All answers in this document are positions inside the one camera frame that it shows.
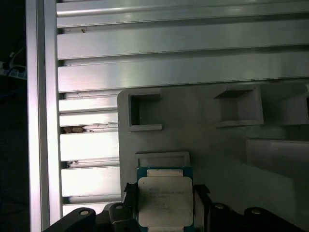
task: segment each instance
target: rectangular slot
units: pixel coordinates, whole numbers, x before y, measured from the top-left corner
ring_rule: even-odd
[[[259,89],[234,89],[219,94],[219,126],[245,126],[263,124],[263,111]]]
[[[162,130],[158,115],[160,91],[150,89],[145,93],[128,94],[128,130],[153,131]]]
[[[160,100],[160,95],[131,96],[131,125],[151,125],[160,122],[153,118],[155,105]]]

